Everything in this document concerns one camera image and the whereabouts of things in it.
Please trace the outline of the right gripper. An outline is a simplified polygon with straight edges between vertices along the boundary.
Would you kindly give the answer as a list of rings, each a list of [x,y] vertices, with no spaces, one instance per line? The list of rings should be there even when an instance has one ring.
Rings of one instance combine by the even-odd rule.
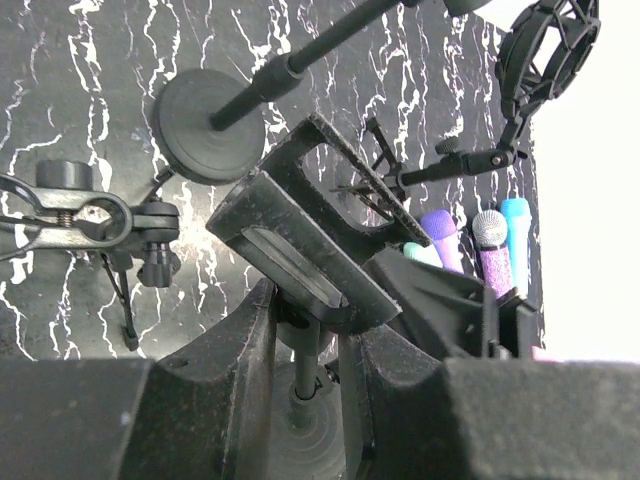
[[[349,478],[638,477],[636,365],[532,361],[539,309],[517,287],[488,316],[473,276],[393,249],[364,270],[410,343],[386,326],[339,339]],[[454,356],[492,359],[433,359]]]

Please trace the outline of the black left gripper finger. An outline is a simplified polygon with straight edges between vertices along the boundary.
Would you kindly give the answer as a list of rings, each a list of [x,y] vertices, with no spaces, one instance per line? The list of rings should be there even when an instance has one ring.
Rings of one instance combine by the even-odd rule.
[[[263,479],[275,288],[159,361],[5,359],[5,479]]]

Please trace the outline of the green microphone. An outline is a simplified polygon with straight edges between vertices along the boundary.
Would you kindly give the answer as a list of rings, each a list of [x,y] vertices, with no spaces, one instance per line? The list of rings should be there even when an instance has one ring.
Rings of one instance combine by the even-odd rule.
[[[405,257],[411,260],[438,268],[443,267],[442,260],[434,245],[422,246],[415,242],[406,242],[402,247],[402,252]]]

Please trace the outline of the glitter purple microphone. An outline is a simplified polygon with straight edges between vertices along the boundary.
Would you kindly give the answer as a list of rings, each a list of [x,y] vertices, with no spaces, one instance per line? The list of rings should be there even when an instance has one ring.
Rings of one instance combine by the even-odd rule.
[[[506,244],[506,219],[499,211],[483,210],[474,217],[472,231],[484,281],[501,298],[515,287]]]

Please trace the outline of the blue microphone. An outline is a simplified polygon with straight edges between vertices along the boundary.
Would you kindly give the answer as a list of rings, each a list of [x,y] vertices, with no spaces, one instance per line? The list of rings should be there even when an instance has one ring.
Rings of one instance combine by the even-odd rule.
[[[508,198],[501,204],[501,213],[507,222],[507,247],[514,285],[521,295],[527,297],[529,290],[529,231],[532,222],[530,205],[526,198]]]

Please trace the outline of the black clamp arm purple mic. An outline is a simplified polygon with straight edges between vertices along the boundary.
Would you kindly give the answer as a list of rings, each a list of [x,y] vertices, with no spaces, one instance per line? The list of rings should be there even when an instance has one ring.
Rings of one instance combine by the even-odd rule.
[[[383,218],[359,224],[333,190],[304,169],[316,147],[331,147],[359,173],[352,195],[375,195]],[[301,121],[229,192],[208,230],[277,287],[278,339],[291,366],[273,383],[268,475],[272,479],[337,479],[346,473],[340,392],[319,362],[333,336],[391,320],[399,306],[365,272],[378,252],[429,237],[404,209],[401,190],[375,173],[320,114]]]

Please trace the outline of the black round-base desk stand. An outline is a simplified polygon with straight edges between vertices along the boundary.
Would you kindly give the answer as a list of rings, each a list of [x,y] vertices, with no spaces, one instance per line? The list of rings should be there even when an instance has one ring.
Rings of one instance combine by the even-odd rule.
[[[397,4],[362,2],[301,48],[269,60],[249,83],[212,69],[177,74],[160,91],[152,113],[153,136],[168,162],[163,173],[202,185],[241,179],[263,155],[261,106],[297,88],[311,65]]]

